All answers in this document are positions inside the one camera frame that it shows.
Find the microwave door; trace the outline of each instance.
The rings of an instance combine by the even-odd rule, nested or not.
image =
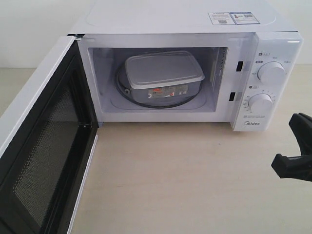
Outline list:
[[[74,37],[61,37],[0,118],[0,232],[66,233],[98,121]]]

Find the timer knob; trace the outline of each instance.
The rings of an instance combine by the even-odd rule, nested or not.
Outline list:
[[[285,69],[279,62],[266,63],[258,71],[258,78],[264,84],[282,84],[285,77]]]
[[[248,107],[256,113],[266,113],[272,106],[271,97],[267,94],[257,94],[248,101]]]

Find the microwave oven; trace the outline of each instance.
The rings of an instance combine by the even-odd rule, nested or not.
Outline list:
[[[302,43],[264,0],[98,0],[0,118],[0,232],[70,232],[102,123],[228,122],[234,131],[266,130]],[[146,63],[155,61],[152,54],[183,56]],[[142,87],[146,67],[200,68],[197,94],[170,108],[129,101],[115,77],[137,58],[144,61],[132,63],[132,74],[140,74],[134,81]],[[191,90],[168,83],[137,93],[146,99],[150,89],[156,96],[169,90],[170,100],[177,89],[181,97]]]

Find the sticker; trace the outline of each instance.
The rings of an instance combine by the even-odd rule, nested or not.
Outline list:
[[[213,25],[233,25],[235,24],[229,12],[208,13]]]
[[[148,98],[167,98],[187,94],[188,85],[176,85],[148,90]]]
[[[235,24],[260,24],[251,12],[230,12]]]

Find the container lid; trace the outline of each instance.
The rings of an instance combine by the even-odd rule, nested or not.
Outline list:
[[[187,51],[133,56],[126,60],[126,72],[133,89],[150,89],[202,81],[204,73]]]

